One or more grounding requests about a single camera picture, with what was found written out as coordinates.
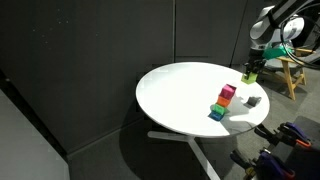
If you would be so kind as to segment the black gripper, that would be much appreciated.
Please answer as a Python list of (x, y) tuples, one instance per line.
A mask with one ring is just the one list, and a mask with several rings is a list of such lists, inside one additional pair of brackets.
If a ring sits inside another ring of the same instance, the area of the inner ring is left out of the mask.
[(245, 73), (244, 77), (246, 80), (250, 78), (250, 73), (253, 71), (254, 74), (259, 75), (263, 71), (263, 67), (266, 63), (265, 59), (262, 59), (261, 57), (251, 57), (248, 61), (248, 63), (245, 63)]

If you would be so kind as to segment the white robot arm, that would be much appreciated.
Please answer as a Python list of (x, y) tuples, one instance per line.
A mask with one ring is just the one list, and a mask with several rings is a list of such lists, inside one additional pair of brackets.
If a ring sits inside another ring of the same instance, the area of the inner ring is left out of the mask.
[(284, 44), (297, 38), (305, 29), (300, 11), (318, 6), (319, 0), (282, 0), (275, 6), (265, 7), (250, 30), (252, 42), (249, 60), (242, 81), (248, 81), (261, 72), (265, 65), (264, 53), (272, 43)]

